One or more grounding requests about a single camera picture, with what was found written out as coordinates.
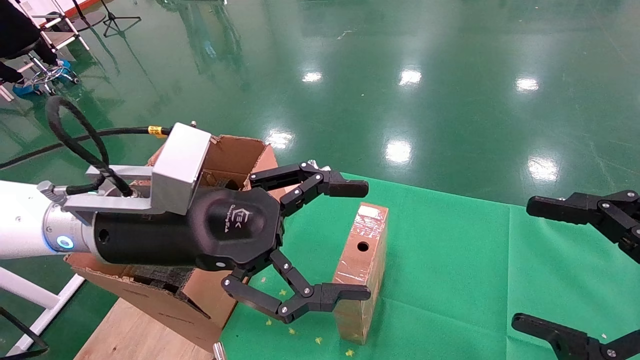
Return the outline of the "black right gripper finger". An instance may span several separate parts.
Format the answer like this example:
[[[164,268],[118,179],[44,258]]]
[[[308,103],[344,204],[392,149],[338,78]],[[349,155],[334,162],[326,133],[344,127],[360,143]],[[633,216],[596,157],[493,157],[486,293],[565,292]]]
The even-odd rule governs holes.
[[[628,360],[640,353],[639,330],[603,343],[586,332],[526,313],[514,314],[510,324],[518,332],[548,342],[558,360]]]
[[[567,198],[531,197],[530,216],[568,224],[589,224],[638,264],[640,262],[640,196],[624,190],[605,196],[572,193]]]

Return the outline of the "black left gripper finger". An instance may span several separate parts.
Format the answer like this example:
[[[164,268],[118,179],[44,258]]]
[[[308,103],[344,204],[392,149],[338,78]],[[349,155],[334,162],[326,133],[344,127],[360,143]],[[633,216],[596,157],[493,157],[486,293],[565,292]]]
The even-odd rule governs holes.
[[[272,265],[294,294],[286,301],[259,291],[243,281],[249,276],[244,269],[234,269],[222,281],[222,289],[233,299],[284,324],[290,324],[308,312],[333,312],[342,300],[367,301],[371,290],[366,285],[323,282],[310,285],[280,251],[272,251]]]
[[[293,186],[279,198],[279,212],[289,217],[320,195],[331,198],[365,198],[370,185],[365,180],[350,180],[335,170],[320,170],[310,162],[297,162],[269,170],[253,172],[249,184],[266,192]]]

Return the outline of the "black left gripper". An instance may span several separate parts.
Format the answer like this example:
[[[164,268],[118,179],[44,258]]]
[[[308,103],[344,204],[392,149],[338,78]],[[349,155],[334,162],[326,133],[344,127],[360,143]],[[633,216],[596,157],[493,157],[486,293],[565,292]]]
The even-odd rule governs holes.
[[[259,187],[202,187],[185,215],[98,212],[94,241],[108,264],[259,272],[282,244],[283,219]]]

